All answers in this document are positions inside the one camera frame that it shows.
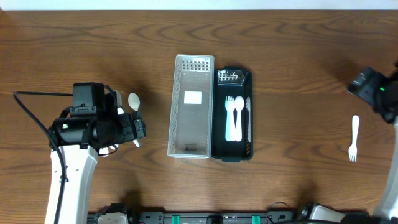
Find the beige plastic spoon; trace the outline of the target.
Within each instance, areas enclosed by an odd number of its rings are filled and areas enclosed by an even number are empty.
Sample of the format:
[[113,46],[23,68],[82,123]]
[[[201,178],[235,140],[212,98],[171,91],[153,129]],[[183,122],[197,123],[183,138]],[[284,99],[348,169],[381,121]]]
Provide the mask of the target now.
[[135,140],[133,140],[133,143],[136,145],[136,147],[140,147],[140,144],[137,140],[138,137],[140,136],[140,131],[142,129],[141,121],[140,119],[137,118],[137,112],[140,105],[139,97],[135,93],[130,93],[128,96],[128,104],[134,110],[134,112],[131,114],[133,118],[134,134],[135,134]]

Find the white plastic fork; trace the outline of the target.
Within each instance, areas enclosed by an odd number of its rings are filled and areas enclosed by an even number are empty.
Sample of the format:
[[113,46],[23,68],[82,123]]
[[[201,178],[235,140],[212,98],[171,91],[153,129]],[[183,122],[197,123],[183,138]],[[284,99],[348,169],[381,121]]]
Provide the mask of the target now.
[[357,156],[358,156],[357,142],[358,142],[359,122],[360,122],[359,116],[354,115],[352,117],[352,140],[351,140],[351,145],[348,148],[349,160],[351,162],[357,162]]

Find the mint green plastic fork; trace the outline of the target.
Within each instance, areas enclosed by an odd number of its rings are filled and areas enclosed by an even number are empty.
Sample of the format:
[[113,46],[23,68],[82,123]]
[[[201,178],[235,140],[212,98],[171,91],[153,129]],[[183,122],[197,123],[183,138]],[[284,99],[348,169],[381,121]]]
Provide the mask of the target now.
[[227,141],[231,140],[231,134],[230,134],[230,113],[229,113],[229,102],[230,102],[230,96],[226,97],[225,101],[225,108],[226,108],[226,127],[225,127],[225,139]]

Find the pink plastic fork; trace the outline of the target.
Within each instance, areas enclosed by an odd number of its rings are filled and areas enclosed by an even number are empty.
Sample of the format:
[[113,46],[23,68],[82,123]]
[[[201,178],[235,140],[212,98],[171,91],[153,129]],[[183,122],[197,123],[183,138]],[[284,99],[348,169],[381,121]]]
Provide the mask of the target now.
[[234,98],[232,96],[227,96],[227,124],[226,124],[226,129],[228,129],[228,134],[226,135],[226,140],[227,141],[235,141],[235,123],[234,123],[234,110],[235,110],[235,102]]

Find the black plastic basket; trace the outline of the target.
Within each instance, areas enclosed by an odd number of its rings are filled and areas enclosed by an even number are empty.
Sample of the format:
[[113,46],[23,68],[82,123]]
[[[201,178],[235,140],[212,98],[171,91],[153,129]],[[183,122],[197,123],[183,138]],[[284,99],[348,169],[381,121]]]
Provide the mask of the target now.
[[[228,110],[225,107],[226,97],[241,96],[243,109],[234,111],[233,118],[241,117],[240,141],[225,139]],[[213,97],[213,127],[211,157],[224,162],[250,160],[254,155],[253,147],[253,93],[252,73],[239,67],[224,67],[215,71]]]

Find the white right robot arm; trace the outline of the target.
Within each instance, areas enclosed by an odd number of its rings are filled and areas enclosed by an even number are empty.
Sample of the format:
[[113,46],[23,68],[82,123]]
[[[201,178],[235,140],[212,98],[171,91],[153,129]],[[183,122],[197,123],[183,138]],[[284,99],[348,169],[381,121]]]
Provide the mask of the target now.
[[[375,113],[397,131],[397,72],[386,77],[367,67],[349,83],[347,90],[367,102]],[[337,212],[321,205],[313,205],[303,208],[296,219],[289,223],[397,223],[397,146],[394,147],[384,193],[372,216]]]

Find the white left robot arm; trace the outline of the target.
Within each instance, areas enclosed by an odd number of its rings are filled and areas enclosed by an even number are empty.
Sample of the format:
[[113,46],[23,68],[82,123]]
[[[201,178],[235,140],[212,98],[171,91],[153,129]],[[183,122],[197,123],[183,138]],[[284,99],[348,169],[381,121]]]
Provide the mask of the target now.
[[104,114],[66,108],[49,128],[52,179],[46,223],[86,223],[90,189],[100,157],[146,136],[140,112],[117,107]]

